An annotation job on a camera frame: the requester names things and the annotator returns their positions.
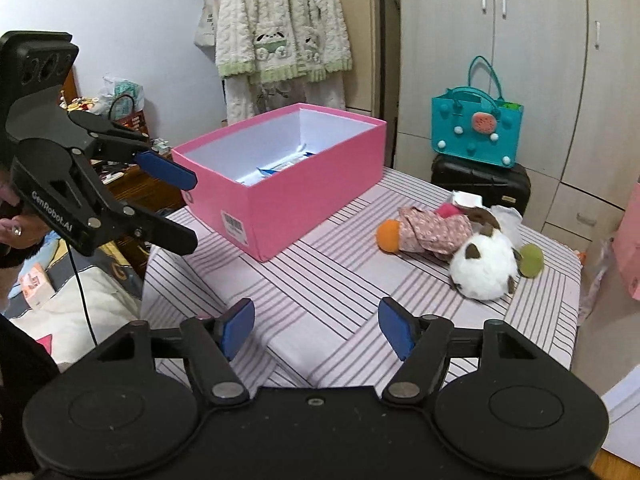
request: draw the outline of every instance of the table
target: table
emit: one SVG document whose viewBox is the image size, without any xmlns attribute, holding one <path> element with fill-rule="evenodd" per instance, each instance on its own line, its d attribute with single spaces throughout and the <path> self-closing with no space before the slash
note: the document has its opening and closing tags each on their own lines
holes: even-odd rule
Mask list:
<svg viewBox="0 0 640 480">
<path fill-rule="evenodd" d="M 437 314 L 459 327 L 503 319 L 568 368 L 580 293 L 580 262 L 569 248 L 523 226 L 524 243 L 542 248 L 545 268 L 495 301 L 451 290 L 447 264 L 435 257 L 378 249 L 380 222 L 396 218 L 400 206 L 437 208 L 448 193 L 385 169 L 377 185 L 266 263 L 180 209 L 171 218 L 196 231 L 198 248 L 184 257 L 151 251 L 142 317 L 152 328 L 167 328 L 252 298 L 255 328 L 232 362 L 252 394 L 261 385 L 371 384 L 380 392 L 401 364 L 378 327 L 383 296 L 416 316 Z M 446 382 L 476 367 L 475 359 L 452 359 Z M 158 370 L 186 382 L 180 360 L 162 360 Z"/>
</svg>

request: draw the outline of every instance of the bag handle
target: bag handle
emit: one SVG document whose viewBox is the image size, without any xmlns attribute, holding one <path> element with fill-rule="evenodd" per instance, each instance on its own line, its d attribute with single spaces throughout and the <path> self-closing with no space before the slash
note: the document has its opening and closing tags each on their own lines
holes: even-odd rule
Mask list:
<svg viewBox="0 0 640 480">
<path fill-rule="evenodd" d="M 489 73 L 491 74 L 491 78 L 495 81 L 495 87 L 498 89 L 498 99 L 500 101 L 504 101 L 504 98 L 502 97 L 502 86 L 500 86 L 500 80 L 498 79 L 498 76 L 495 73 L 494 67 L 491 66 L 491 63 L 489 63 L 487 61 L 487 58 L 485 58 L 484 56 L 476 56 L 475 58 L 473 58 L 473 61 L 469 65 L 469 72 L 466 74 L 466 85 L 471 86 L 471 69 L 474 67 L 474 63 L 478 59 L 482 59 L 482 61 L 484 61 L 486 65 L 489 67 Z"/>
<path fill-rule="evenodd" d="M 489 101 L 491 106 L 494 107 L 494 111 L 492 112 L 492 115 L 496 119 L 500 118 L 500 108 L 498 108 L 498 104 L 495 102 L 494 98 L 492 98 L 489 94 L 487 94 L 486 92 L 483 92 L 479 88 L 474 88 L 473 86 L 456 86 L 455 88 L 450 89 L 449 93 L 451 95 L 451 98 L 453 99 L 454 106 L 457 106 L 458 108 L 462 108 L 462 104 L 460 103 L 459 99 L 456 97 L 456 94 L 466 93 L 466 94 L 477 95 L 479 98 Z"/>
<path fill-rule="evenodd" d="M 120 99 L 124 99 L 124 98 L 129 98 L 131 99 L 131 113 L 127 116 L 129 117 L 131 114 L 135 113 L 136 111 L 136 100 L 130 96 L 129 94 L 120 94 L 118 97 L 116 97 L 113 100 L 113 103 L 111 103 L 111 107 L 109 108 L 109 113 L 107 114 L 107 118 L 110 121 L 113 121 L 113 119 L 111 119 L 111 113 L 113 112 L 113 107 L 116 105 L 116 103 L 120 100 Z"/>
</svg>

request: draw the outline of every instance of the blue gripper pad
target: blue gripper pad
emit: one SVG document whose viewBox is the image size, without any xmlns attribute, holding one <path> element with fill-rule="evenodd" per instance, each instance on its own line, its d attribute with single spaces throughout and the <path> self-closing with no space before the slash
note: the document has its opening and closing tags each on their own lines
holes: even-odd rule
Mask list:
<svg viewBox="0 0 640 480">
<path fill-rule="evenodd" d="M 231 361 L 254 329 L 254 302 L 242 298 L 216 319 L 215 339 L 224 356 Z"/>
<path fill-rule="evenodd" d="M 382 298 L 378 305 L 378 324 L 398 358 L 407 359 L 420 338 L 418 320 L 397 301 Z"/>
<path fill-rule="evenodd" d="M 140 152 L 133 161 L 142 171 L 179 189 L 188 191 L 196 187 L 196 174 L 172 160 L 168 160 L 155 152 Z"/>
</svg>

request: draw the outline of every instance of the cabinet door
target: cabinet door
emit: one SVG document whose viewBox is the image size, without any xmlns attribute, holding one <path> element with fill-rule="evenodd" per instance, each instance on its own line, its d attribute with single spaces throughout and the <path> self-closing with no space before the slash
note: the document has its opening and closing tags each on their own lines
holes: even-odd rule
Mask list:
<svg viewBox="0 0 640 480">
<path fill-rule="evenodd" d="M 344 99 L 349 108 L 377 117 L 377 0 L 340 0 L 340 3 L 353 58 L 353 69 L 342 76 Z"/>
<path fill-rule="evenodd" d="M 542 234 L 567 247 L 571 247 L 574 251 L 586 251 L 591 243 L 591 240 L 582 238 L 571 231 L 566 231 L 553 224 L 545 224 L 542 228 Z"/>
<path fill-rule="evenodd" d="M 546 221 L 587 240 L 598 240 L 618 230 L 624 213 L 603 200 L 560 184 Z"/>
<path fill-rule="evenodd" d="M 398 131 L 431 138 L 431 98 L 466 85 L 471 60 L 491 58 L 493 0 L 401 0 Z M 488 89 L 477 72 L 473 85 Z"/>
<path fill-rule="evenodd" d="M 398 133 L 394 168 L 426 182 L 431 181 L 431 165 L 437 153 L 429 139 Z"/>
<path fill-rule="evenodd" d="M 589 0 L 589 14 L 582 104 L 562 180 L 624 208 L 640 174 L 640 0 Z"/>
<path fill-rule="evenodd" d="M 558 190 L 558 181 L 537 171 L 529 170 L 527 174 L 531 181 L 531 196 L 522 223 L 540 231 Z"/>
<path fill-rule="evenodd" d="M 586 21 L 586 0 L 495 0 L 494 67 L 504 98 L 524 105 L 517 161 L 556 179 L 578 113 Z"/>
</svg>

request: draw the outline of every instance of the teal tote bag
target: teal tote bag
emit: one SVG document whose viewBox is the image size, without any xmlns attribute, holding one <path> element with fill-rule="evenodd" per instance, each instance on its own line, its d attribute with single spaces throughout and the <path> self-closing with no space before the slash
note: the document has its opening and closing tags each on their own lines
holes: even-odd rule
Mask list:
<svg viewBox="0 0 640 480">
<path fill-rule="evenodd" d="M 471 71 L 477 60 L 487 65 L 495 81 L 496 99 L 471 86 Z M 447 89 L 431 99 L 431 146 L 437 153 L 511 168 L 516 163 L 523 113 L 524 106 L 502 97 L 491 64 L 483 56 L 476 56 L 469 65 L 466 86 Z"/>
</svg>

